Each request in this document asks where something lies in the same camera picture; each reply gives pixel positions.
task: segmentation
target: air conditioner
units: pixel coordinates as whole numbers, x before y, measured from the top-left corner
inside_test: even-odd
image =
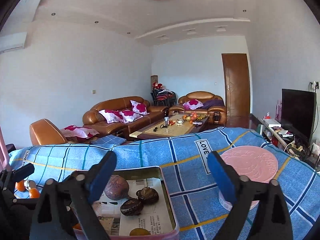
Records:
[[[0,37],[0,53],[16,49],[23,49],[27,32],[15,33]]]

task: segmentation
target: pink round mat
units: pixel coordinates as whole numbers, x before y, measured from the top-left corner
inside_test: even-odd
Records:
[[[269,183],[278,171],[278,160],[266,149],[256,146],[239,146],[225,151],[221,158],[231,165],[239,175],[246,175],[252,181]],[[231,210],[232,204],[225,201],[219,192],[219,201],[227,210]],[[254,208],[258,201],[253,201]]]

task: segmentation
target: newspaper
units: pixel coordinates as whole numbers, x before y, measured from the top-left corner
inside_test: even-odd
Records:
[[[136,192],[143,187],[152,187],[159,194],[159,201],[152,205],[145,205],[141,214],[138,216],[125,216],[120,212],[120,206],[127,200],[121,199],[114,201],[109,199],[104,193],[98,202],[93,205],[97,216],[106,218],[117,218],[120,225],[116,224],[111,232],[119,236],[128,236],[130,231],[135,228],[144,228],[152,235],[169,233],[173,230],[169,217],[161,180],[157,178],[128,180],[129,196],[137,197]]]

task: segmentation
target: wooden door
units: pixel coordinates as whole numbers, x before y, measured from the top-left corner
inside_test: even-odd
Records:
[[[247,54],[222,54],[228,116],[249,116],[250,78]]]

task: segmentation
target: taro root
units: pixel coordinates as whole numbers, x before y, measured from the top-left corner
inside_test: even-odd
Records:
[[[142,209],[143,203],[136,198],[127,200],[120,207],[121,213],[125,216],[139,215]]]
[[[131,230],[129,236],[149,236],[150,232],[144,228],[135,228]]]
[[[104,189],[104,193],[106,194],[106,196],[112,200],[130,198],[128,192],[128,182],[119,175],[112,175]]]
[[[153,204],[159,200],[158,192],[151,187],[144,187],[136,192],[138,199],[144,204]]]

